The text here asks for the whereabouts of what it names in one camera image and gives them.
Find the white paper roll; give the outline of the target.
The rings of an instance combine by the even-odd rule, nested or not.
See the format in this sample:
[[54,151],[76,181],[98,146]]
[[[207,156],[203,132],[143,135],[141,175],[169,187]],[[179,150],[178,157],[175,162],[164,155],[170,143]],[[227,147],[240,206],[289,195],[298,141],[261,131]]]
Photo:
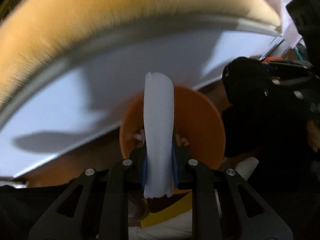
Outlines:
[[162,73],[145,76],[143,118],[147,161],[144,197],[171,197],[174,86]]

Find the orange trash bin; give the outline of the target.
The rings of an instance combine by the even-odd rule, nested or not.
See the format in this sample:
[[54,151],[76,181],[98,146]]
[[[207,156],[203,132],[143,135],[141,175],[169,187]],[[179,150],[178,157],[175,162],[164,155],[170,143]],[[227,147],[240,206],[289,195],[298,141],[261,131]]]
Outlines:
[[[120,148],[125,159],[137,148],[145,147],[144,93],[125,113],[120,127]],[[178,146],[190,155],[217,169],[225,151],[225,130],[220,113],[210,100],[187,87],[174,86],[174,129],[172,148]],[[179,189],[174,182],[174,190]]]

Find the white plastic bottle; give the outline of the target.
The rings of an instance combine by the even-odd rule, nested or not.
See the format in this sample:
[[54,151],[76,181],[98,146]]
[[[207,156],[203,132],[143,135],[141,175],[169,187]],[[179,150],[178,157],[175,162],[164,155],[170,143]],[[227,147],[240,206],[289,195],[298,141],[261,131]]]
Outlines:
[[235,170],[240,174],[240,176],[242,176],[242,178],[244,178],[244,180],[248,180],[258,164],[259,160],[254,157],[249,157],[239,162],[235,167]]

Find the yellow white object on floor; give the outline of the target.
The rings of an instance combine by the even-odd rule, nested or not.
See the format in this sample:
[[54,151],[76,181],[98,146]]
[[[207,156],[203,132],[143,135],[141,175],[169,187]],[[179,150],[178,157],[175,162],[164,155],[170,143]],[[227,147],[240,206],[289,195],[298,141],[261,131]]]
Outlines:
[[217,192],[176,191],[172,197],[129,198],[128,239],[221,239]]

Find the yellow floral fleece blanket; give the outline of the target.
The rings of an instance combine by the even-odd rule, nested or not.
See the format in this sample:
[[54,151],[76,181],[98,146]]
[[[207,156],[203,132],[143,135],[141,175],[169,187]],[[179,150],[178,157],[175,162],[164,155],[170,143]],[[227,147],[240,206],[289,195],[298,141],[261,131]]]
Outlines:
[[45,62],[91,35],[139,18],[183,13],[281,26],[265,0],[24,0],[1,23],[1,104]]

